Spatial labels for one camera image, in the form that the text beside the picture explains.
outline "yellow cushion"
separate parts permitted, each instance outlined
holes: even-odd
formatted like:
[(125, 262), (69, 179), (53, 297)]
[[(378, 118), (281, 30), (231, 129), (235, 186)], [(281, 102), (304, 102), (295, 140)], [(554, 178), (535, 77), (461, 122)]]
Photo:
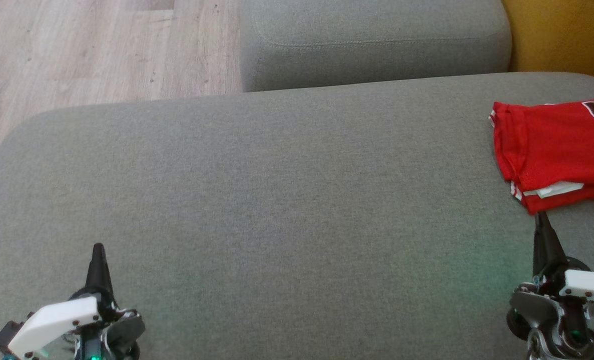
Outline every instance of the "yellow cushion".
[(512, 71), (594, 76), (594, 0), (503, 0), (512, 28)]

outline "gray upholstered surface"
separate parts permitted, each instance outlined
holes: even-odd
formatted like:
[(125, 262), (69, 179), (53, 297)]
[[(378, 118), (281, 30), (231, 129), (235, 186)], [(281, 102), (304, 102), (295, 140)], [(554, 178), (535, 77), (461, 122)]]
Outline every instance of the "gray upholstered surface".
[(245, 91), (507, 71), (500, 0), (245, 0)]
[[(0, 327), (103, 242), (145, 359), (520, 359), (533, 220), (486, 117), (583, 98), (594, 78), (501, 73), (42, 114), (0, 149)], [(594, 202), (551, 221), (594, 268)]]

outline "folded red jersey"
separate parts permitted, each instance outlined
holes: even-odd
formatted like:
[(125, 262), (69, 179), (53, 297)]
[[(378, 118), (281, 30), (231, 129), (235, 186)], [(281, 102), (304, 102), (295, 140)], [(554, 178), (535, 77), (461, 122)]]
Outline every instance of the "folded red jersey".
[(495, 155), (532, 214), (594, 199), (594, 100), (525, 106), (496, 102)]

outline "wooden floor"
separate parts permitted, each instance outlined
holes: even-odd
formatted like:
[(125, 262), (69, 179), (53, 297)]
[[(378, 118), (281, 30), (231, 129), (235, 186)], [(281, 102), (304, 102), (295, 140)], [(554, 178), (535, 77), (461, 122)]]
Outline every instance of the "wooden floor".
[(0, 144), (47, 110), (237, 92), (239, 0), (0, 0)]

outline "gray ottoman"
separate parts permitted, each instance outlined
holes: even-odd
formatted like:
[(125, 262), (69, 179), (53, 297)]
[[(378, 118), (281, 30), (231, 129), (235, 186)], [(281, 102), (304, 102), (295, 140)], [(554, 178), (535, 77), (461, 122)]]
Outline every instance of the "gray ottoman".
[(499, 0), (245, 0), (245, 91), (507, 71)]
[[(0, 328), (103, 242), (145, 360), (522, 359), (534, 221), (486, 117), (583, 98), (593, 77), (499, 73), (41, 114), (0, 148)], [(550, 219), (594, 269), (594, 202)]]

